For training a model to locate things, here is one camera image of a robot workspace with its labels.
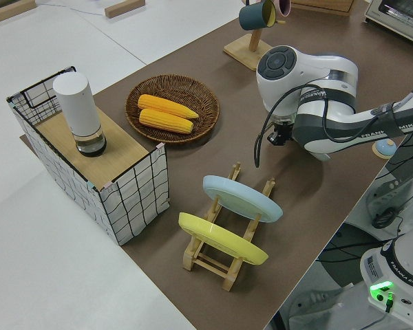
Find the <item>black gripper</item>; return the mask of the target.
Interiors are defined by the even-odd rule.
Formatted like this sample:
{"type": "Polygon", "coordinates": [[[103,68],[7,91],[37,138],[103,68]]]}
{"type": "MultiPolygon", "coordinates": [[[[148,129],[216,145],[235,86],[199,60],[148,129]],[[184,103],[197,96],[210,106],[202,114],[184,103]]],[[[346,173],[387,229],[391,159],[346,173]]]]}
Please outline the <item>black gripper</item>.
{"type": "Polygon", "coordinates": [[[291,116],[274,117],[268,120],[268,129],[273,127],[273,131],[268,135],[267,140],[274,146],[283,146],[287,141],[292,140],[294,119],[291,116]]]}

